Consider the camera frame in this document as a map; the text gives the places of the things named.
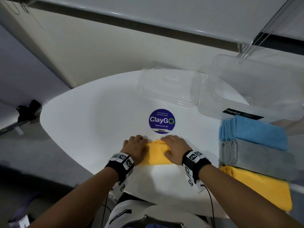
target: black wristband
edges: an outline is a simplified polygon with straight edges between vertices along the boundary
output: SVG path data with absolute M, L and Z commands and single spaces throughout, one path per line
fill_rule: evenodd
M 118 173 L 118 181 L 122 183 L 134 168 L 134 161 L 125 153 L 117 153 L 112 156 L 105 167 L 111 167 Z
M 186 174 L 194 181 L 194 183 L 199 180 L 199 171 L 201 168 L 205 165 L 211 164 L 211 162 L 201 152 L 194 152 L 192 150 L 187 151 L 183 155 L 181 163 L 185 167 Z

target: yellow cloth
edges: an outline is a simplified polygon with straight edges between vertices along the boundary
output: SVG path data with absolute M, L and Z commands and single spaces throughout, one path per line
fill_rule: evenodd
M 172 164 L 166 157 L 165 152 L 170 150 L 169 146 L 161 141 L 147 143 L 149 151 L 140 165 L 165 165 Z
M 291 211 L 292 202 L 289 186 L 286 181 L 232 166 L 222 166 L 220 169 L 236 180 L 244 183 L 280 209 Z

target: transparent storage bin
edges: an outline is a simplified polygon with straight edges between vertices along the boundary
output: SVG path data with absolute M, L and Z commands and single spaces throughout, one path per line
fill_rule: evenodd
M 136 91 L 139 95 L 194 107 L 199 103 L 202 76 L 160 62 L 151 62 L 141 70 Z
M 226 120 L 238 114 L 263 122 L 304 115 L 302 89 L 288 70 L 218 55 L 204 80 L 197 106 L 203 115 Z

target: folded gray cloth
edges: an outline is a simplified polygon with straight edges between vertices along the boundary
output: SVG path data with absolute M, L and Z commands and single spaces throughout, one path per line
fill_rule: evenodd
M 283 180 L 298 177 L 291 153 L 241 139 L 220 142 L 219 162 Z

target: round sticker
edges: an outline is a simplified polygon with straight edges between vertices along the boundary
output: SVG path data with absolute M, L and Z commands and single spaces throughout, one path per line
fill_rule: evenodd
M 156 133 L 169 133 L 175 126 L 175 118 L 170 111 L 157 109 L 150 115 L 149 125 Z

